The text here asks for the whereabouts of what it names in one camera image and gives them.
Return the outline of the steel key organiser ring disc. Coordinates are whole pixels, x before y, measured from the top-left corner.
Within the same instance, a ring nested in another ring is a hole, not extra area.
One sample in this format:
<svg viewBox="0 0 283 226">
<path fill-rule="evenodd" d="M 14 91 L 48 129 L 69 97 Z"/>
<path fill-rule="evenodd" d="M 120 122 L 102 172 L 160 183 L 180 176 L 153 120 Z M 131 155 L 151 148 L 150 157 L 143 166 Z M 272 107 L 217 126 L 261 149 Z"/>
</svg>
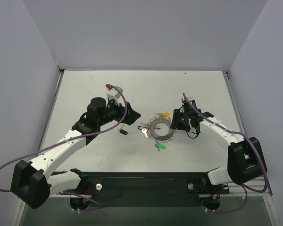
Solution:
<svg viewBox="0 0 283 226">
<path fill-rule="evenodd" d="M 157 143 L 166 143 L 174 138 L 174 130 L 170 128 L 171 119 L 169 117 L 155 117 L 148 123 L 149 130 L 147 135 L 149 138 L 154 139 Z"/>
</svg>

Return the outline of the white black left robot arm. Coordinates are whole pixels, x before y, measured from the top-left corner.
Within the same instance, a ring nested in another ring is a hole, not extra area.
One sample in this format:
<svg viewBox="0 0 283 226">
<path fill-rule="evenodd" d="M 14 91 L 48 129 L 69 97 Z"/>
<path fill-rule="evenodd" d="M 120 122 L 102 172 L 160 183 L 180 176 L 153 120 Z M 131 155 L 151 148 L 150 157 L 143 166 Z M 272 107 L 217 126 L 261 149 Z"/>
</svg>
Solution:
<svg viewBox="0 0 283 226">
<path fill-rule="evenodd" d="M 134 111 L 129 102 L 123 106 L 113 98 L 93 98 L 87 106 L 87 111 L 61 140 L 42 155 L 28 162 L 20 160 L 15 165 L 11 182 L 12 193 L 32 209 L 37 209 L 52 194 L 69 189 L 77 194 L 85 192 L 87 181 L 82 179 L 79 173 L 67 171 L 65 175 L 53 175 L 53 172 L 100 134 L 103 125 L 112 121 L 132 125 L 140 117 L 141 114 Z"/>
</svg>

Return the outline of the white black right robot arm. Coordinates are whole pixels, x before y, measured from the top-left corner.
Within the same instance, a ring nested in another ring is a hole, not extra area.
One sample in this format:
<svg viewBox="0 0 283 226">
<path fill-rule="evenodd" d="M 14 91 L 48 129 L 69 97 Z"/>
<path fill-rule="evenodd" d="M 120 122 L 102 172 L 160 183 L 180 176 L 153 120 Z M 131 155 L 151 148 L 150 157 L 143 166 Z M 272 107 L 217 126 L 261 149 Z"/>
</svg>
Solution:
<svg viewBox="0 0 283 226">
<path fill-rule="evenodd" d="M 213 139 L 227 152 L 227 164 L 207 173 L 212 185 L 235 183 L 253 192 L 268 189 L 267 167 L 261 144 L 255 137 L 231 131 L 209 112 L 201 112 L 193 99 L 182 99 L 182 106 L 174 109 L 171 129 L 190 133 L 195 129 Z"/>
</svg>

